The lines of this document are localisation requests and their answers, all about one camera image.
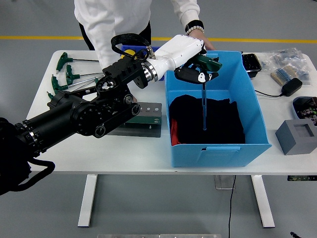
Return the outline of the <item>person's left hand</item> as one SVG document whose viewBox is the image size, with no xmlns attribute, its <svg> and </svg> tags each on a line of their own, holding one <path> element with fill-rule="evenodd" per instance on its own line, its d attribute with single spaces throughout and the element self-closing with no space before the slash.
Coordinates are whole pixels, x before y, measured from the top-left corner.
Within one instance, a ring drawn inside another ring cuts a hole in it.
<svg viewBox="0 0 317 238">
<path fill-rule="evenodd" d="M 206 50 L 215 50 L 214 45 L 201 30 L 194 29 L 191 33 L 189 33 L 189 36 L 203 40 Z"/>
</svg>

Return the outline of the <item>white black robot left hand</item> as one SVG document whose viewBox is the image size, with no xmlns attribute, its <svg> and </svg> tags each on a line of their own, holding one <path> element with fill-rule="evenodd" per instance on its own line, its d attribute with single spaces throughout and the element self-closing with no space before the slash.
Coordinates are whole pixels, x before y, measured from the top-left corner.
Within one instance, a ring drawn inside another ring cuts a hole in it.
<svg viewBox="0 0 317 238">
<path fill-rule="evenodd" d="M 152 64 L 155 79 L 161 79 L 168 70 L 175 72 L 179 80 L 203 84 L 215 77 L 222 64 L 205 56 L 203 40 L 185 35 L 176 35 L 158 50 Z"/>
</svg>

